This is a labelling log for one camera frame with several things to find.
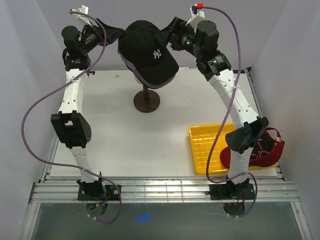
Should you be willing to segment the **black cap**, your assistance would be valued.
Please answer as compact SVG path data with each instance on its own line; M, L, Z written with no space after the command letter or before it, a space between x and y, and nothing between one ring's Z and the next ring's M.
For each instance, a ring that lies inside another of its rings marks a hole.
M118 52L152 84L162 83L179 70L169 50L156 40L155 34L159 31L147 20L136 20L118 38Z

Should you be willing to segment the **purple LA cap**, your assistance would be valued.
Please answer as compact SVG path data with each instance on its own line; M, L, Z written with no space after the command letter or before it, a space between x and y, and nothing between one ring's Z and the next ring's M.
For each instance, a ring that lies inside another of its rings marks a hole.
M125 63L126 67L133 73L134 76L137 76L140 81L143 83L144 86L148 87L149 89L160 89L166 85L168 85L176 75L173 75L172 77L164 80L163 82L159 84L153 84L147 80L145 80L141 74L138 72L138 70L135 68L132 62L128 61L120 52L118 52L121 60Z

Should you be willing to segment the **red cap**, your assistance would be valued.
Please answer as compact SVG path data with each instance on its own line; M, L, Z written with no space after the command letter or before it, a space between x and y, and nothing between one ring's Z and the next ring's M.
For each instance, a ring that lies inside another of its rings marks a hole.
M285 146L280 132L273 127L267 127L264 133L255 142L254 147L249 148L240 154L224 148L220 155L220 162L226 169L234 167L235 164L245 163L248 167L269 168L275 165L281 158Z

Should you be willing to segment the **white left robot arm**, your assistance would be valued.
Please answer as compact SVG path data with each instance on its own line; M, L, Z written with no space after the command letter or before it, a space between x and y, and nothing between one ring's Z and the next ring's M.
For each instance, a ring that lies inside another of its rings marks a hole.
M75 26L66 26L61 35L65 45L62 58L65 65L67 87L56 114L50 117L51 124L61 143L65 144L80 167L81 179L77 181L80 193L91 200L105 198L107 191L101 172L91 166L87 157L87 144L92 138L92 129L82 115L83 96L89 73L83 73L91 65L89 52L97 46L114 43L124 30L101 23L93 25L89 20L79 31Z

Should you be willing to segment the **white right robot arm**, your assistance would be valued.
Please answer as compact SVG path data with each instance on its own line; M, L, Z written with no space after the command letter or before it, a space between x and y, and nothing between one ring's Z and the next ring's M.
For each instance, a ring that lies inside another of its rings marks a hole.
M218 49L219 31L214 22L201 20L196 28L187 21L174 17L160 30L155 38L161 45L170 44L175 51L187 51L196 58L196 66L207 82L216 90L235 128L226 134L230 149L230 167L226 179L218 182L216 189L220 198L237 199L252 186L248 177L250 156L257 140L266 130L269 121L253 110L238 88L227 57Z

